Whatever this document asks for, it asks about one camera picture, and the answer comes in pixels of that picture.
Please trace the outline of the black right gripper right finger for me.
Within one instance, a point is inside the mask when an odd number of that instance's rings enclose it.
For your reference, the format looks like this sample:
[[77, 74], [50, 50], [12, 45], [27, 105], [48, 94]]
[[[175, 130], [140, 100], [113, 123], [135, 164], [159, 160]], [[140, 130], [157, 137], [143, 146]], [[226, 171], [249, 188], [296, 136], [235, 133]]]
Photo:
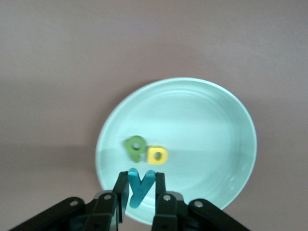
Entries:
[[246, 231], [243, 224], [211, 202], [195, 199], [186, 204], [180, 193], [166, 190], [164, 173], [156, 173], [153, 231]]

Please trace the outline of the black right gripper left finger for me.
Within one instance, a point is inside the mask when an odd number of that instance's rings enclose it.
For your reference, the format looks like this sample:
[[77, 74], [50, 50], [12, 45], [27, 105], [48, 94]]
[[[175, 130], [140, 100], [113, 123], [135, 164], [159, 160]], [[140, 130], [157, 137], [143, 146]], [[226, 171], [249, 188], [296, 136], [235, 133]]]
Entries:
[[98, 192], [85, 203], [79, 197], [69, 197], [12, 231], [117, 231], [123, 222], [128, 203], [128, 172], [120, 172], [112, 190]]

